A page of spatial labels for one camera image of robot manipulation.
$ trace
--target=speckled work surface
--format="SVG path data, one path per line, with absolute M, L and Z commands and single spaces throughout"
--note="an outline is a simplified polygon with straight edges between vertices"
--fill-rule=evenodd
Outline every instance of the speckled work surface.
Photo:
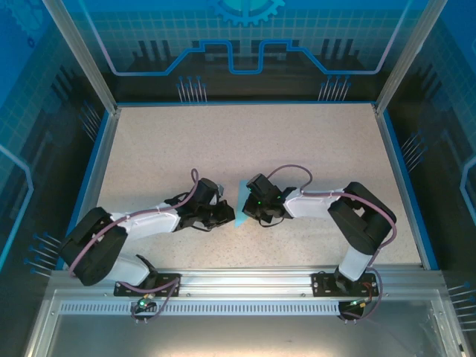
M 314 174 L 310 190 L 360 181 L 397 217 L 398 236 L 377 263 L 420 263 L 402 200 L 370 104 L 281 104 L 122 109 L 98 205 L 108 212 L 152 207 L 192 186 L 190 169 L 225 187 L 236 206 L 240 180 L 300 164 Z M 304 172 L 286 169 L 279 187 L 299 186 Z M 157 267 L 220 268 L 338 264 L 347 241 L 335 223 L 287 219 L 261 228 L 247 219 L 210 233 L 185 229 L 123 251 Z

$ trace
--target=gear logo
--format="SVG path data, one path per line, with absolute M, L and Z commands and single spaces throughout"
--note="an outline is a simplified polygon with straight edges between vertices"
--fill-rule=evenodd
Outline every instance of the gear logo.
M 41 0 L 0 0 L 0 9 L 2 8 L 7 8 L 11 12 L 16 23 L 30 38 L 43 24 Z
M 258 25 L 260 21 L 268 21 L 270 15 L 277 15 L 279 6 L 284 0 L 209 0 L 215 9 L 215 15 L 222 16 L 223 21 L 231 21 L 233 25 Z

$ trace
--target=black mounting plate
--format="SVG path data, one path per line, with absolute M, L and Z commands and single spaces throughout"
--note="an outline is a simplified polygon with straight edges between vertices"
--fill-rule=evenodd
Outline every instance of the black mounting plate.
M 167 284 L 169 283 L 170 281 L 174 280 L 174 279 L 180 279 L 180 274 L 159 274 L 157 276 L 157 280 L 155 281 L 156 284 L 155 286 L 162 286 L 164 284 Z M 156 297 L 159 297 L 159 298 L 165 298 L 166 296 L 168 296 L 168 294 L 170 293 L 170 290 L 173 286 L 169 286 L 168 288 L 164 289 L 164 290 L 161 290 L 159 292 L 155 292 L 155 296 Z M 180 290 L 180 282 L 178 282 L 178 285 L 176 286 L 174 292 L 172 293 L 172 297 L 173 298 L 176 298 L 179 296 L 179 290 Z M 114 287 L 114 296 L 137 296 L 137 297 L 140 297 L 140 296 L 144 296 L 143 293 L 140 293 L 140 292 L 134 292 L 132 290 L 129 290 L 128 288 L 126 288 L 125 286 L 119 284 L 119 283 L 116 283 L 115 284 L 115 287 Z
M 341 291 L 335 284 L 334 273 L 317 273 L 311 274 L 312 294 L 315 298 L 367 298 L 369 291 L 362 283 L 374 283 L 372 288 L 372 296 L 379 296 L 379 289 L 376 285 L 376 276 L 372 273 L 363 273 L 359 280 L 354 284 L 349 294 Z

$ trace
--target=robotic arm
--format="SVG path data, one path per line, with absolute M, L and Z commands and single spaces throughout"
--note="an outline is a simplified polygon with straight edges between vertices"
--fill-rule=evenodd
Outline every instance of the robotic arm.
M 153 266 L 143 257 L 129 257 L 120 252 L 126 239 L 137 240 L 184 228 L 211 231 L 233 221 L 234 210 L 222 200 L 222 195 L 223 187 L 201 178 L 190 198 L 189 193 L 182 193 L 149 210 L 107 213 L 102 208 L 93 208 L 66 237 L 60 256 L 85 286 L 106 279 L 124 281 L 140 289 L 154 288 L 157 274 Z M 83 253 L 93 237 L 113 222 L 118 224 Z
M 335 221 L 350 244 L 334 273 L 336 286 L 345 294 L 349 294 L 362 277 L 390 232 L 392 226 L 388 219 L 396 222 L 393 212 L 358 182 L 331 192 L 304 193 L 302 188 L 296 187 L 281 191 L 266 176 L 258 174 L 247 183 L 247 188 L 250 194 L 243 213 L 263 227 L 300 217 L 332 218 Z

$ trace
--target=metal enclosure floor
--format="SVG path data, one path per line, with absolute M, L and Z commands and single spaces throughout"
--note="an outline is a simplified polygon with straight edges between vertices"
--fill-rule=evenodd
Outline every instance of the metal enclosure floor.
M 312 171 L 310 190 L 361 182 L 397 217 L 398 236 L 376 262 L 421 263 L 369 103 L 124 108 L 98 205 L 109 212 L 151 207 L 188 191 L 196 167 L 236 207 L 241 180 L 290 163 Z M 273 177 L 279 187 L 305 180 L 298 169 Z M 123 251 L 159 268 L 217 268 L 339 264 L 347 247 L 331 219 L 289 219 L 272 229 L 248 219 L 238 228 L 126 242 Z

